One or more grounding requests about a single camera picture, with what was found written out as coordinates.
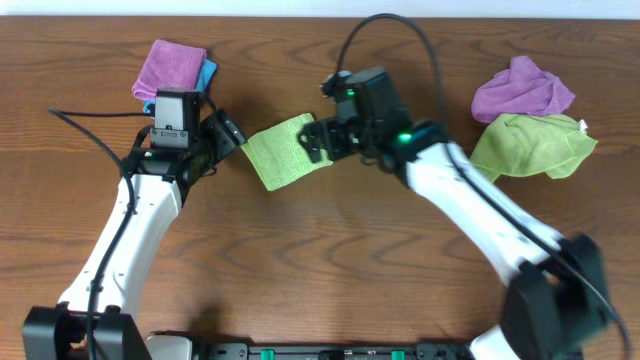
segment wood grain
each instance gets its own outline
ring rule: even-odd
[[[248,135],[333,109],[318,84],[354,19],[47,18],[0,20],[0,357],[23,358],[32,305],[53,305],[91,252],[117,169],[46,113],[136,111],[130,88],[153,40],[205,47],[220,65],[212,95]],[[571,177],[497,185],[560,231],[601,246],[610,290],[640,340],[640,23],[420,20],[437,44],[451,132],[467,152],[482,129],[478,86],[528,54],[577,94],[569,114],[600,142]],[[416,117],[433,115],[423,50],[403,27],[364,30],[347,56],[387,66]],[[82,119],[120,156],[141,119]],[[348,159],[267,192],[244,154],[197,184],[145,286],[143,333],[192,330],[255,342],[471,339],[498,319],[504,288],[438,209]],[[591,359],[621,354],[615,331]]]

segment folded cloth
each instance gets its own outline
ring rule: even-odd
[[[152,100],[163,86],[193,89],[206,56],[205,49],[156,40],[133,84],[133,96]]]
[[[204,59],[202,66],[200,66],[200,72],[198,73],[198,80],[196,80],[196,90],[207,91],[213,75],[215,75],[218,65],[209,59]],[[151,113],[151,105],[155,105],[156,96],[153,95],[153,100],[145,100],[142,106],[142,111],[147,114]]]
[[[511,68],[494,75],[473,98],[471,113],[484,124],[500,114],[550,115],[566,110],[576,96],[528,56],[511,58]]]
[[[500,175],[571,175],[598,143],[565,115],[500,115],[482,134],[471,162],[489,181]]]
[[[312,163],[298,143],[302,127],[313,121],[311,114],[296,116],[253,135],[242,145],[267,190],[279,189],[316,169],[333,164],[327,160],[326,151],[323,151],[322,161]]]

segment green cloth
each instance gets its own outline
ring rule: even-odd
[[[251,160],[267,190],[279,189],[316,169],[333,164],[327,160],[324,150],[323,160],[312,163],[307,152],[298,143],[298,133],[302,127],[313,121],[311,114],[296,116],[253,135],[242,145],[242,150]]]
[[[502,114],[482,134],[471,162],[491,182],[542,172],[559,179],[571,175],[597,143],[565,115]]]

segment black cable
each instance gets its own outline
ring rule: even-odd
[[[55,110],[55,111],[61,115],[81,116],[81,117],[131,117],[131,116],[153,117],[153,114],[150,114],[150,113],[133,113],[133,112],[131,113],[81,113],[81,112],[63,111],[63,110]]]
[[[440,125],[442,126],[442,130],[447,133],[447,116],[446,116],[446,106],[444,99],[444,87],[442,85],[442,74],[440,71],[440,64],[438,62],[438,58],[436,56],[436,50],[434,46],[431,44],[425,33],[422,29],[416,24],[413,20],[406,18],[404,16],[399,16],[395,14],[377,14],[370,16],[364,20],[362,20],[349,34],[347,40],[342,46],[342,50],[340,51],[340,56],[338,57],[338,62],[336,66],[335,77],[338,78],[338,73],[342,68],[342,63],[344,61],[344,57],[347,52],[347,48],[351,44],[351,41],[355,37],[356,33],[362,29],[365,25],[371,23],[372,21],[378,19],[391,19],[401,22],[402,24],[411,28],[420,38],[420,41],[424,48],[426,49],[429,58],[431,60],[431,66],[433,68],[434,74],[434,85],[436,88],[436,105],[438,111],[438,118],[440,121]],[[575,277],[580,283],[582,283],[587,289],[589,289],[596,297],[602,302],[604,307],[609,312],[609,316],[613,319],[613,321],[618,326],[618,330],[620,332],[620,336],[622,337],[622,342],[624,343],[624,351],[626,355],[626,359],[633,359],[633,345],[631,343],[631,337],[629,336],[629,332],[624,324],[624,321],[613,307],[613,305],[596,289],[593,284],[586,279],[580,272],[578,272],[571,264],[569,264],[557,251],[551,248],[546,242],[540,239],[535,233],[529,230],[526,226],[522,225],[517,219],[515,219],[511,214],[509,214],[506,210],[502,208],[500,204],[494,201],[489,195],[487,195],[481,188],[478,186],[473,180],[468,176],[466,171],[458,164],[457,160],[451,154],[451,150],[449,149],[449,143],[446,143],[445,152],[449,161],[453,164],[453,167],[456,169],[460,177],[462,177],[471,188],[482,197],[484,201],[486,201],[491,207],[493,207],[500,215],[502,215],[516,230],[521,232],[524,236],[529,238],[534,244],[540,247],[544,252],[549,254],[554,261],[556,261],[560,266],[562,266],[569,274]]]
[[[118,166],[118,169],[120,169],[120,174],[122,175],[122,178],[126,182],[127,190],[129,191],[129,204],[127,205],[127,211],[124,214],[124,218],[122,219],[122,222],[118,227],[118,230],[113,236],[113,240],[111,240],[109,247],[107,247],[107,250],[105,251],[104,256],[102,257],[102,260],[100,260],[100,264],[98,264],[98,268],[96,269],[96,274],[93,280],[91,280],[91,289],[89,291],[89,304],[87,306],[87,348],[89,350],[89,359],[97,360],[98,357],[96,354],[96,344],[95,344],[95,339],[93,338],[93,317],[95,315],[95,310],[96,310],[97,295],[98,295],[98,292],[102,290],[100,284],[102,282],[102,278],[104,277],[104,271],[107,265],[109,264],[109,260],[111,259],[113,252],[118,246],[118,242],[122,237],[122,233],[126,229],[127,224],[129,223],[129,220],[133,215],[133,210],[135,209],[135,201],[136,201],[135,193],[133,191],[133,184],[131,183],[131,179],[129,178],[127,171],[122,165],[122,162],[120,161],[120,159],[118,159],[116,154],[114,154],[113,151],[109,149],[109,147],[105,143],[103,143],[95,135],[89,132],[89,130],[83,128],[82,126],[77,124],[75,121],[65,116],[65,113],[70,113],[70,112],[63,113],[55,109],[49,109],[49,112],[57,116],[58,118],[60,118],[60,120],[71,125],[76,130],[83,133],[86,137],[88,137],[93,142],[95,142],[102,150],[104,150],[104,152],[111,158],[111,160],[113,160],[113,162],[116,163],[116,165]]]
[[[213,110],[213,114],[215,116],[216,112],[218,112],[218,109],[216,108],[216,104],[213,102],[213,100],[211,100],[211,97],[209,97],[209,94],[207,94],[204,91],[201,91],[200,99],[204,100],[207,103],[207,105],[209,105],[211,110]]]

